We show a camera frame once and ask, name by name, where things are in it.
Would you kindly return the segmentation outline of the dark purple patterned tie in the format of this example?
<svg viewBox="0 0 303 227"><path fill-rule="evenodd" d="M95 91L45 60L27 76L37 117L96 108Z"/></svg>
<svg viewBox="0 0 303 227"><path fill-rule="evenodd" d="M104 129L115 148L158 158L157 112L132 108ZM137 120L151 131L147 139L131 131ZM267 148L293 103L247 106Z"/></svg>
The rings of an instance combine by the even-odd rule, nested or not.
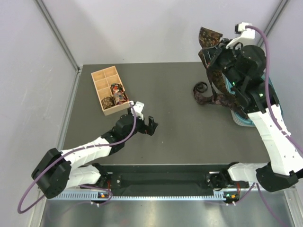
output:
<svg viewBox="0 0 303 227"><path fill-rule="evenodd" d="M200 105L221 105L223 107L229 108L244 119L248 118L246 113L240 107L234 95L229 93L218 94L212 86L211 89L212 95L204 96L203 93L208 90L208 85L203 81L196 83L193 88L193 95L195 101Z"/></svg>

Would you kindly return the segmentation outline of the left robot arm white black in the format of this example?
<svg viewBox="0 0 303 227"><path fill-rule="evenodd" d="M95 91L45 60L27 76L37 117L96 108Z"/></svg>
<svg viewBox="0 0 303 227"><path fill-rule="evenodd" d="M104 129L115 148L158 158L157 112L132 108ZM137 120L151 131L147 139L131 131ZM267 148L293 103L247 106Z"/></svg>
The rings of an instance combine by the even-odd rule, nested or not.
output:
<svg viewBox="0 0 303 227"><path fill-rule="evenodd" d="M111 130L87 144L61 151L56 148L48 150L31 176L48 199L83 184L103 187L107 175L93 161L118 152L138 132L152 136L157 127L153 117L149 117L148 124L145 124L139 117L124 114Z"/></svg>

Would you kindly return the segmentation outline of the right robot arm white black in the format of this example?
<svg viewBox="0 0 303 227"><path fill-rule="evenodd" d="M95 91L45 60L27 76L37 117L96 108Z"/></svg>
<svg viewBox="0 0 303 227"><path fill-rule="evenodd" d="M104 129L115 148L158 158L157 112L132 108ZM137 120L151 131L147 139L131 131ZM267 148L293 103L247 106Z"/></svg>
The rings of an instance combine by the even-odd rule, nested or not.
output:
<svg viewBox="0 0 303 227"><path fill-rule="evenodd" d="M260 184L268 192L290 188L303 176L303 158L288 140L288 132L278 97L266 81L264 51L255 45L227 48L220 43L201 50L208 73L221 72L231 83L232 91L244 113L253 121L268 152L267 164L232 163L221 172L226 187L238 181Z"/></svg>

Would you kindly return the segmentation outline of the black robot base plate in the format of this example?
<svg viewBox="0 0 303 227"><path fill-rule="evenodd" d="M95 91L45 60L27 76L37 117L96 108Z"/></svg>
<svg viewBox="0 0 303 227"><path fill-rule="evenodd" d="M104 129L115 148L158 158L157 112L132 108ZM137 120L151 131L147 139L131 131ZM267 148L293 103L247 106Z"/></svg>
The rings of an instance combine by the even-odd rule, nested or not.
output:
<svg viewBox="0 0 303 227"><path fill-rule="evenodd" d="M102 181L94 184L115 196L208 196L222 189L248 188L221 174L227 165L100 165Z"/></svg>

